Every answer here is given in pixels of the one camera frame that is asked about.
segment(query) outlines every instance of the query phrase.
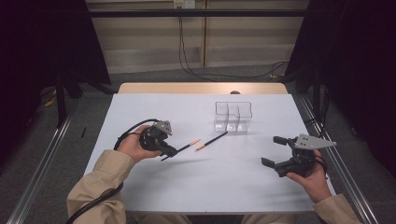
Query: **black cable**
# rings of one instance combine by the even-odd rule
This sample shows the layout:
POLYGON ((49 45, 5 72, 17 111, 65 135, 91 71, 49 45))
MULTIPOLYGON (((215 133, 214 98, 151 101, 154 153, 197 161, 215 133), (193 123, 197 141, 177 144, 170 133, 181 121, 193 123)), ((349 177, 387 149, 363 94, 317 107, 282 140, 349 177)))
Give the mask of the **black cable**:
POLYGON ((92 202, 87 203, 86 205, 84 205, 83 207, 78 209, 78 211, 67 220, 66 224, 72 224, 78 217, 80 217, 82 214, 84 214, 91 208, 95 207, 97 204, 113 197, 114 195, 116 195, 117 193, 119 193, 121 191, 122 187, 123 187, 123 183, 121 183, 116 189, 112 189, 108 193, 100 196, 99 198, 93 200, 92 202))
POLYGON ((327 111, 329 110, 329 104, 330 104, 330 94, 326 88, 323 96, 323 106, 320 111, 321 120, 322 120, 322 130, 320 132, 320 137, 323 135, 323 130, 324 127, 326 126, 326 116, 327 116, 327 111))
POLYGON ((294 81, 301 73, 306 72, 306 70, 308 70, 309 67, 307 66, 301 66, 297 69, 295 69, 295 71, 289 73, 287 76, 283 76, 280 80, 278 80, 277 82, 280 83, 288 83, 288 82, 292 82, 294 81))
POLYGON ((305 124, 305 127, 309 127, 309 126, 311 126, 313 123, 315 123, 317 121, 317 119, 307 119, 307 120, 304 120, 304 124, 305 124))
POLYGON ((321 128, 320 128, 320 132, 319 132, 319 138, 323 137, 324 131, 325 131, 325 128, 322 125, 321 128))
MULTIPOLYGON (((147 123, 147 122, 157 122, 157 119, 146 119, 143 120, 139 123, 137 123, 136 125, 134 125, 134 127, 128 129, 128 131, 126 131, 125 133, 123 133, 117 140, 115 146, 114 146, 114 150, 117 150, 117 148, 120 146, 120 143, 129 135, 129 134, 137 134, 137 133, 130 133, 131 130, 137 128, 138 126, 147 123)), ((97 204, 111 198, 112 196, 116 195, 117 193, 119 193, 121 191, 123 187, 123 183, 121 183, 116 189, 111 189, 109 192, 101 195, 99 198, 93 200, 90 203, 85 204, 84 206, 82 206, 80 209, 77 210, 77 212, 75 214, 73 214, 73 216, 71 216, 66 224, 71 224, 73 223, 78 217, 80 217, 82 214, 84 214, 85 212, 87 212, 88 210, 90 210, 91 208, 95 207, 97 204)))
POLYGON ((327 164, 326 161, 321 158, 322 161, 315 160, 315 162, 319 163, 323 167, 324 174, 327 174, 327 164))
POLYGON ((326 163, 326 161, 323 159, 323 157, 321 157, 321 156, 318 156, 318 155, 315 155, 315 157, 318 157, 319 159, 321 159, 323 162, 325 162, 325 163, 326 163))
POLYGON ((178 48, 178 59, 181 65, 181 68, 188 74, 194 75, 196 77, 199 78, 203 78, 209 81, 214 81, 216 82, 216 80, 207 78, 207 77, 201 77, 201 76, 213 76, 213 77, 239 77, 239 78, 255 78, 255 77, 265 77, 268 75, 272 75, 279 67, 281 67, 284 63, 288 63, 288 62, 277 62, 277 63, 273 63, 272 64, 272 70, 264 73, 264 74, 260 74, 257 76, 252 76, 252 77, 240 77, 240 76, 233 76, 233 75, 226 75, 226 74, 213 74, 213 73, 200 73, 197 74, 195 72, 192 71, 192 69, 190 68, 189 62, 187 60, 187 55, 186 55, 186 50, 185 50, 185 46, 184 46, 184 35, 183 35, 183 20, 181 17, 178 17, 178 23, 179 23, 179 48, 178 48), (186 63, 187 68, 184 67, 183 62, 181 60, 181 51, 183 50, 183 54, 184 54, 184 61, 186 63))

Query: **metal frame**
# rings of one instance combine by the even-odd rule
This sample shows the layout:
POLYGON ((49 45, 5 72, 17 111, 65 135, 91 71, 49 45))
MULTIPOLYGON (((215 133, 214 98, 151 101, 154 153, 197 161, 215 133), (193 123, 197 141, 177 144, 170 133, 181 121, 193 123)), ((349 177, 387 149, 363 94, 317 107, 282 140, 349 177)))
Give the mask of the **metal frame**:
POLYGON ((14 210, 12 211, 12 214, 9 217, 7 224, 14 224, 14 223, 22 224, 26 219, 30 207, 32 206, 35 200, 35 196, 40 190, 41 184, 47 174, 48 169, 50 168, 50 164, 59 148, 59 145, 64 139, 64 135, 67 132, 71 118, 73 118, 74 114, 77 111, 78 102, 79 100, 74 102, 74 105, 72 106, 71 111, 67 116, 66 120, 64 121, 63 125, 60 128, 56 129, 55 134, 53 135, 52 140, 49 143, 49 146, 47 147, 47 150, 40 164, 35 170, 35 174, 30 180, 26 190, 18 200, 18 203, 15 206, 14 210))
MULTIPOLYGON (((311 102, 307 99, 307 97, 304 97, 301 100, 305 112, 307 113, 310 119, 313 119, 315 117, 315 114, 312 111, 314 107, 312 106, 311 102)), ((317 133, 320 134, 321 130, 323 129, 322 123, 314 122, 314 127, 317 133)), ((329 134, 326 131, 323 131, 322 134, 324 139, 332 141, 332 139, 330 138, 329 134)), ((343 159, 341 158, 340 154, 337 151, 337 148, 328 147, 327 152, 329 154, 330 159, 332 160, 332 163, 334 164, 335 170, 340 175, 346 187, 347 192, 349 193, 353 203, 355 204, 355 207, 358 209, 358 212, 361 215, 363 222, 367 224, 372 224, 372 223, 377 224, 378 220, 376 219, 372 211, 372 208, 370 207, 370 204, 367 202, 366 198, 361 192, 361 189, 358 187, 351 173, 348 171, 343 159)))
POLYGON ((92 9, 92 18, 120 17, 304 17, 305 9, 92 9))

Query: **clear plastic container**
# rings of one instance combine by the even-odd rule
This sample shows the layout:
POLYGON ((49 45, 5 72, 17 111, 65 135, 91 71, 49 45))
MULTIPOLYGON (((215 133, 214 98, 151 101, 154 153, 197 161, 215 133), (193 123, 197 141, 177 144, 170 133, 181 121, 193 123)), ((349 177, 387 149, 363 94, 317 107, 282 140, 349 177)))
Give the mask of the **clear plastic container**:
POLYGON ((247 132, 252 117, 250 102, 216 102, 215 131, 247 132))

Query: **white table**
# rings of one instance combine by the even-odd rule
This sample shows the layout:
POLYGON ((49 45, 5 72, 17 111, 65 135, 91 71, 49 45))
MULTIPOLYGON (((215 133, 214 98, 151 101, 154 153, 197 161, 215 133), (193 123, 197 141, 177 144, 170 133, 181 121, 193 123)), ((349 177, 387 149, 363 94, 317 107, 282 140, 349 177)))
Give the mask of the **white table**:
POLYGON ((139 162, 124 181, 126 210, 144 213, 248 214, 313 211, 303 188, 261 164, 291 157, 289 147, 273 136, 295 137, 306 128, 288 94, 119 93, 113 98, 86 173, 102 151, 144 119, 170 120, 173 135, 165 141, 180 148, 202 139, 174 158, 139 162), (253 118, 247 133, 214 131, 215 102, 251 102, 253 118))

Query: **beige sleeve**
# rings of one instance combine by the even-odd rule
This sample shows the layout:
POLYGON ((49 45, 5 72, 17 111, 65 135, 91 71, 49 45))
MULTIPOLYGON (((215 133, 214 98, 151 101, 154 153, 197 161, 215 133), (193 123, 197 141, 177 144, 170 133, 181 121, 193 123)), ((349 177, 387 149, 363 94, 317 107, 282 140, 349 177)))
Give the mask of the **beige sleeve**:
MULTIPOLYGON (((84 175, 67 197, 67 212, 71 217, 86 203, 104 192, 118 187, 134 167, 134 160, 116 150, 105 150, 93 171, 84 175)), ((120 194, 97 204, 74 223, 126 223, 125 207, 120 194)))
POLYGON ((314 204, 318 216, 327 224, 360 223, 343 194, 338 194, 314 204))

